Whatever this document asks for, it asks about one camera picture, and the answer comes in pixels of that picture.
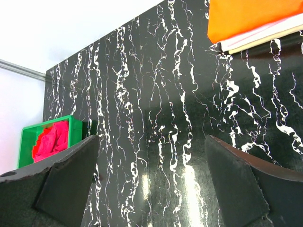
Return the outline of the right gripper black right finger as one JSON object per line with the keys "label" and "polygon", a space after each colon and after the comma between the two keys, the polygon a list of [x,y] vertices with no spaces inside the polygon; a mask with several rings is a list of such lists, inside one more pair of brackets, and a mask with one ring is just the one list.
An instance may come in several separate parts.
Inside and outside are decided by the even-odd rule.
{"label": "right gripper black right finger", "polygon": [[303,174],[208,135],[205,153],[227,227],[301,227]]}

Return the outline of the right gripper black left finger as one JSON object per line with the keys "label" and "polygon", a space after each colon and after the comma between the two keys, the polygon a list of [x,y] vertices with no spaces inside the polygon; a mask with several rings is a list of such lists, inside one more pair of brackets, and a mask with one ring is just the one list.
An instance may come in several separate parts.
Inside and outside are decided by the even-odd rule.
{"label": "right gripper black left finger", "polygon": [[0,176],[2,227],[81,226],[98,159],[91,135],[70,148]]}

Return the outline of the orange t shirt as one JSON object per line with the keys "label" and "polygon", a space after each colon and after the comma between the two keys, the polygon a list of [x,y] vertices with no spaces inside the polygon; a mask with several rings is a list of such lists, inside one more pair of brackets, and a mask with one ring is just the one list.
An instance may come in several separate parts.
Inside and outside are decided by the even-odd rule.
{"label": "orange t shirt", "polygon": [[301,0],[211,0],[207,34],[217,43],[302,12]]}

